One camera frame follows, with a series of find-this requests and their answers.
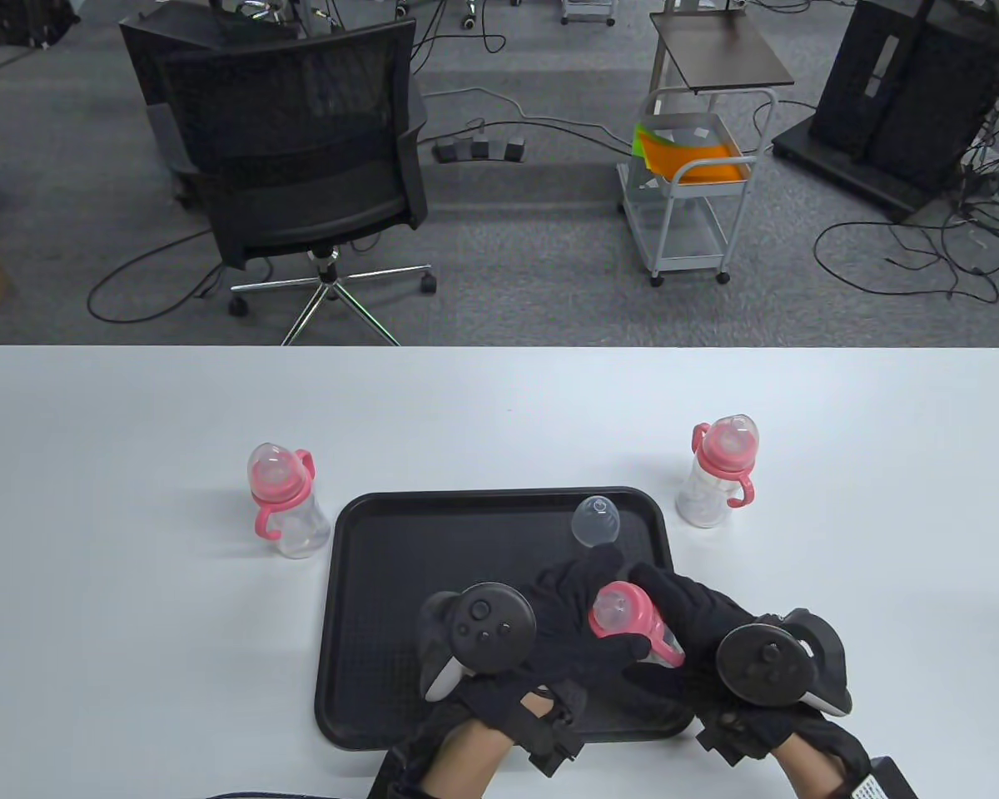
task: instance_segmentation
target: black office chair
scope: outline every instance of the black office chair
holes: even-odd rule
[[[327,296],[343,300],[386,341],[395,336],[344,287],[348,281],[422,274],[430,264],[340,277],[340,244],[426,217],[417,134],[425,106],[410,75],[415,22],[223,52],[176,53],[162,63],[185,151],[219,254],[252,258],[309,252],[317,277],[234,285],[241,294],[312,285],[281,342],[293,343]]]

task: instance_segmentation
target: mesh chair back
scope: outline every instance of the mesh chair back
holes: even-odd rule
[[[408,128],[413,37],[403,20],[169,57],[188,156],[227,191],[330,180],[335,193],[360,195],[355,205],[390,201],[403,191],[396,138]]]

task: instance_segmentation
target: chair caster wheel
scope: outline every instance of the chair caster wheel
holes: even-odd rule
[[[226,308],[230,312],[230,316],[236,316],[240,319],[242,316],[248,316],[248,300],[241,297],[240,294],[234,294],[230,298],[230,304]]]

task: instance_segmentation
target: baby bottle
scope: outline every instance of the baby bottle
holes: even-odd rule
[[[685,651],[644,590],[633,583],[616,581],[596,594],[588,615],[592,632],[604,638],[619,633],[638,633],[651,642],[651,653],[643,663],[674,668],[685,662]]]
[[[256,535],[282,555],[308,557],[329,540],[329,521],[314,495],[314,458],[306,449],[289,452],[260,444],[248,460],[248,484],[259,505]]]
[[[678,513],[697,528],[716,528],[733,509],[755,499],[751,469],[758,455],[758,427],[750,416],[725,416],[693,430],[693,471],[678,491]]]

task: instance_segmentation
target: orange folder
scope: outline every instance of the orange folder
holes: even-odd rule
[[[644,153],[644,163],[648,169],[662,178],[672,181],[681,167],[690,161],[700,161],[708,157],[739,157],[740,152],[725,145],[713,147],[681,147],[661,136],[637,127],[637,144]],[[735,164],[721,166],[701,166],[687,172],[681,179],[682,186],[689,183],[739,183],[744,179],[743,172]]]

